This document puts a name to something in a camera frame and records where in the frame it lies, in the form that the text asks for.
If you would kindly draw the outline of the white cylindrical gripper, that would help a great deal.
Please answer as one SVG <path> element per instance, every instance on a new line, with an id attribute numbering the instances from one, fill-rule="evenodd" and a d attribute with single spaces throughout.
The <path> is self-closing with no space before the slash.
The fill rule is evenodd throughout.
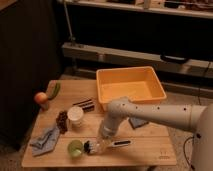
<path id="1" fill-rule="evenodd" d="M 100 152 L 104 152 L 112 143 L 112 138 L 117 134 L 120 124 L 124 121 L 121 117 L 112 117 L 106 115 L 101 121 L 99 127 L 99 136 L 102 139 L 94 139 L 94 148 L 99 148 Z"/>

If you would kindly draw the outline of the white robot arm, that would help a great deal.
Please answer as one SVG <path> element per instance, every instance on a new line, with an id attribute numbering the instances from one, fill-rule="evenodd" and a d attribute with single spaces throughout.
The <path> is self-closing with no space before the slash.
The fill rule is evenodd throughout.
<path id="1" fill-rule="evenodd" d="M 189 171 L 213 171 L 213 104 L 135 104 L 127 97 L 114 99 L 107 104 L 106 114 L 98 130 L 98 139 L 111 140 L 127 117 L 192 132 L 194 144 Z"/>

